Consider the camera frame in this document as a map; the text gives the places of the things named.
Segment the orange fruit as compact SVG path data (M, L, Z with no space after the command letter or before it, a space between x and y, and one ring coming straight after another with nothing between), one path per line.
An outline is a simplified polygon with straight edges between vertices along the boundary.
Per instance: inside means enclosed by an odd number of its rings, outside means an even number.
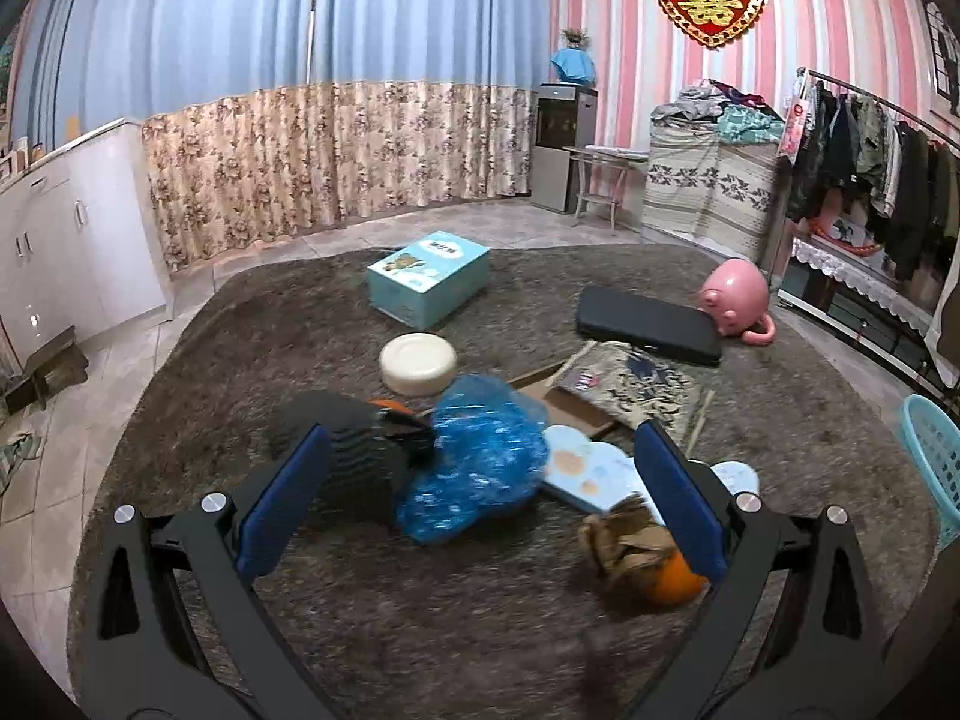
M651 605L675 608L697 600L708 583L708 578L695 574L682 553L674 550L652 567L643 595Z

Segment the brown paper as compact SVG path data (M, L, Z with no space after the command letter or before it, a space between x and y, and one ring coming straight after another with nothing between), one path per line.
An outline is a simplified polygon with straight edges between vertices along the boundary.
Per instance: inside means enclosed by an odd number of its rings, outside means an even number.
M638 493L613 505L607 514L588 515L578 543L590 570L608 592L646 593L679 555L674 538L659 525Z

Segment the cloud-shaped blue paper card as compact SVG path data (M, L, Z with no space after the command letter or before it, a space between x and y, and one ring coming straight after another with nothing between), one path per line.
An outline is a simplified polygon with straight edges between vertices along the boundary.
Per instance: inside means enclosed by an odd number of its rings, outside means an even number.
M569 426L542 433L548 461L542 488L586 514L605 515L620 500L636 494L658 525L664 523L656 502L636 470L635 460L608 442L592 440Z

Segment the black ribbed paper cup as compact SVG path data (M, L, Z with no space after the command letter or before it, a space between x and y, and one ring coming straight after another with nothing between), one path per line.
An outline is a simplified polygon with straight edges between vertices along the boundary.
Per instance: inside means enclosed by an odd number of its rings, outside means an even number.
M329 434L332 449L311 504L316 520L391 523L413 477L434 465L436 434L424 419L325 390L297 394L278 410L265 433L270 457L288 454L313 427Z

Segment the patterned paper packet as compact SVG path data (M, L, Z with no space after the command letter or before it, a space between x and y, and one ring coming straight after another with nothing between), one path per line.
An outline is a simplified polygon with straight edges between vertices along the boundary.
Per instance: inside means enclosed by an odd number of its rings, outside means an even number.
M618 341L588 341L553 374L551 387L628 429L657 419L675 444L685 442L708 394L680 364Z

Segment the blue plastic bag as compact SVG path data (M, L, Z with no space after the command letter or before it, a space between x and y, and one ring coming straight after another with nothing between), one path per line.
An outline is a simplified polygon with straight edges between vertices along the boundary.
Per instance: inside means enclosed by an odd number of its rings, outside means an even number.
M449 541L482 520L511 514L539 491L548 461L540 401L491 376L455 379L431 415L434 465L416 473L397 523L421 544Z

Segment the round white lid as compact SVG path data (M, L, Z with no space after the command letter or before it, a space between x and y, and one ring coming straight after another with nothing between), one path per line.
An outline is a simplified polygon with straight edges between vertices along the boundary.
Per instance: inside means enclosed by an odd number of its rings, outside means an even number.
M404 397L429 397L455 379L457 355L452 344L433 333L405 333L387 341L379 355L382 382Z

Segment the light blue plastic basket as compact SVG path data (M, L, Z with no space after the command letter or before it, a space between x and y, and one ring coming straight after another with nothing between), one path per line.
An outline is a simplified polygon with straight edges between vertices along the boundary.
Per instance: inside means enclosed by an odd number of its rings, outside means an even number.
M900 406L898 438L934 499L940 553L957 541L960 530L960 431L934 401L912 394Z

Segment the low lace covered shelf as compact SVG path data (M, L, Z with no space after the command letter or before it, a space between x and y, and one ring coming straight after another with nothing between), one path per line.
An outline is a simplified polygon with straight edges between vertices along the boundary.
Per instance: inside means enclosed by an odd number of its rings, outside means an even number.
M958 394L926 344L932 314L901 293L878 255L861 259L822 238L794 238L778 298L938 400Z

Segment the brown shaggy rug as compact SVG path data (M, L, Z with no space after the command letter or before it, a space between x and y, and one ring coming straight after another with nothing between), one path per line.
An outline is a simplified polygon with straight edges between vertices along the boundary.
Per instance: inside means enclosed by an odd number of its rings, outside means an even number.
M688 250L506 250L407 395L376 265L233 278L146 387L76 564L88 715L916 710L934 507L804 338L722 338Z

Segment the black flat pouch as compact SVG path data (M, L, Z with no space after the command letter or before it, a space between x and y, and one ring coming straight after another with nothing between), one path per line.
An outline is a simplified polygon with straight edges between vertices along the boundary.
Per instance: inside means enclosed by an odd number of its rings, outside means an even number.
M698 366L718 367L722 358L715 322L703 312L597 284L579 294L576 332Z

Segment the pink pig-shaped mug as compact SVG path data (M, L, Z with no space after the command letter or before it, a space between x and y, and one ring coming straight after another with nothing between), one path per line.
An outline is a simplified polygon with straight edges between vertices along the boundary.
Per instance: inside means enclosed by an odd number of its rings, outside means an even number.
M738 338L750 346L768 346L776 337L765 277L748 260L727 259L701 285L697 307L724 338Z

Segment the white cabinet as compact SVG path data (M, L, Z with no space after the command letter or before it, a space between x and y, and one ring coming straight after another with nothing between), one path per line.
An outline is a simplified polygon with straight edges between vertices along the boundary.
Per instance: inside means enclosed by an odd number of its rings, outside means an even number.
M96 128L2 188L2 340L16 371L69 328L88 341L172 307L137 122Z

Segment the teal cardboard box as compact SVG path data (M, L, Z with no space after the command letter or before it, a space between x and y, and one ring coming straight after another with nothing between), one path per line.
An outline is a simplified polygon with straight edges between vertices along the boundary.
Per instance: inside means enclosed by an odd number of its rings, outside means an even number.
M446 231L366 268L374 309L413 330L430 330L487 286L490 249Z

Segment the clothes rack with garments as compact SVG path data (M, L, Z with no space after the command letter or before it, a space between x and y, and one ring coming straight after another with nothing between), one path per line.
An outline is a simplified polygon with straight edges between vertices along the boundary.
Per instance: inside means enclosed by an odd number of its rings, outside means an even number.
M958 146L887 99L797 72L778 156L786 223L907 288L944 286L958 245Z

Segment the patterned cloth covered cabinet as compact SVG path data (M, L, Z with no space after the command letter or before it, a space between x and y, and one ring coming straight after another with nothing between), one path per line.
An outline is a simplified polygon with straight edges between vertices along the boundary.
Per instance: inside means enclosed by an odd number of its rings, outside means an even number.
M641 223L758 262L775 208L781 115L716 80L654 107Z

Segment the small metal stool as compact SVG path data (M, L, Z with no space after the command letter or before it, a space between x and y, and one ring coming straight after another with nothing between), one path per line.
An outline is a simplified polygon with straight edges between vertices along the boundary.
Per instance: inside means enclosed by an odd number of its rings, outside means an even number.
M607 215L610 231L617 231L628 184L631 177L646 169L649 156L633 149L601 145L567 148L566 153L569 167L576 174L571 224L579 226L591 208L600 208Z

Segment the blue and floral curtain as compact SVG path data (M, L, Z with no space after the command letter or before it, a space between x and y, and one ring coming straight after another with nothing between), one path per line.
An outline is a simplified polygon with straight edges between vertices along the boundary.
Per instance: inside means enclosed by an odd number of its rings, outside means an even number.
M142 127L171 270L523 195L550 0L2 0L8 133Z

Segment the grey water dispenser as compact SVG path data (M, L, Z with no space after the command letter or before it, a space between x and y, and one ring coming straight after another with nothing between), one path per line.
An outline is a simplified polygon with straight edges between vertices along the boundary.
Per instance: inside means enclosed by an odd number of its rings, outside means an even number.
M597 91L544 83L535 94L535 137L530 163L530 201L560 215L573 215L578 193L575 149L594 143Z

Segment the framed window picture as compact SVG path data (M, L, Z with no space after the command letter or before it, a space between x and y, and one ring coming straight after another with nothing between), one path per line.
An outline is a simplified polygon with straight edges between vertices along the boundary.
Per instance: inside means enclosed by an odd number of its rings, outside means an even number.
M919 0L932 54L932 110L958 124L958 39L934 0Z

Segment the blue covered potted plant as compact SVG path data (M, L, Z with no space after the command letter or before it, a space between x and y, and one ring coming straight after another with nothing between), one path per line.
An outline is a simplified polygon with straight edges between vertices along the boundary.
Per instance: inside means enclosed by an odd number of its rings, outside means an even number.
M563 45L550 59L558 82L585 88L596 86L597 71L589 48L589 36L582 29L563 31Z

